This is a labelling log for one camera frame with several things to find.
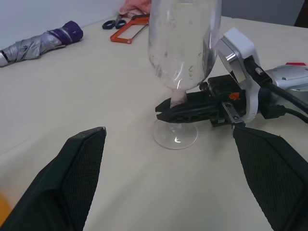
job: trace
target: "wine glass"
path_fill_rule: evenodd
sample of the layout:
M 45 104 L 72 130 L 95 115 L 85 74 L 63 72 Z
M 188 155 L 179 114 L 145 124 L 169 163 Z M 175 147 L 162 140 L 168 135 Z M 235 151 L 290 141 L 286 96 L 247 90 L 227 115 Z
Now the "wine glass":
M 172 90 L 170 107 L 186 102 L 186 91 L 211 72 L 219 39 L 221 0 L 152 0 L 148 54 L 155 75 Z M 157 120 L 156 143 L 184 149 L 198 137 L 194 124 Z

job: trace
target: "glass base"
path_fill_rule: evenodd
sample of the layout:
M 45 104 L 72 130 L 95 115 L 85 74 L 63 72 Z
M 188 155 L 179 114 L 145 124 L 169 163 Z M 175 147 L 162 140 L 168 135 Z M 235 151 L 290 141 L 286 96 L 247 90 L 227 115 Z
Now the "glass base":
M 194 124 L 170 124 L 157 120 L 153 126 L 153 137 L 160 146 L 179 150 L 195 143 L 198 129 Z

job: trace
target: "scissors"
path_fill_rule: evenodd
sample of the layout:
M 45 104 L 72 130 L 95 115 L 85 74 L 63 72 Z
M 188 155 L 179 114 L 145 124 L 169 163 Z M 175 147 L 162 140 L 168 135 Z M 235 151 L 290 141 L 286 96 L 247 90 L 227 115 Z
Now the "scissors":
M 112 28 L 120 29 L 126 24 L 126 21 L 122 19 L 122 16 L 119 15 L 115 20 L 109 20 L 103 24 L 104 30 L 111 30 Z

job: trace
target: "table surface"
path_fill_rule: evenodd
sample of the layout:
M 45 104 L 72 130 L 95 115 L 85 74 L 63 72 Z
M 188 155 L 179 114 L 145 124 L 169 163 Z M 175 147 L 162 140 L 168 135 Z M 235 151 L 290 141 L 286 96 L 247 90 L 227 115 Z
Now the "table surface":
M 222 18 L 256 45 L 264 69 L 308 63 L 308 30 Z M 80 43 L 0 69 L 0 192 L 16 204 L 36 174 L 78 132 L 106 126 L 107 138 L 86 231 L 270 231 L 245 180 L 229 126 L 199 122 L 188 149 L 152 139 L 154 108 L 170 92 L 154 77 L 147 33 L 112 43 L 101 23 Z M 227 74 L 218 59 L 210 76 Z M 285 138 L 308 160 L 307 127 L 290 115 L 248 124 Z

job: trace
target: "glass stem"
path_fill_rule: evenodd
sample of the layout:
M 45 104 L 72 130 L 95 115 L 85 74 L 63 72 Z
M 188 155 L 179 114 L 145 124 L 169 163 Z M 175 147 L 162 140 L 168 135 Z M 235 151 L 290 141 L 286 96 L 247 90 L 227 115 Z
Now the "glass stem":
M 172 90 L 170 108 L 187 101 L 185 90 Z

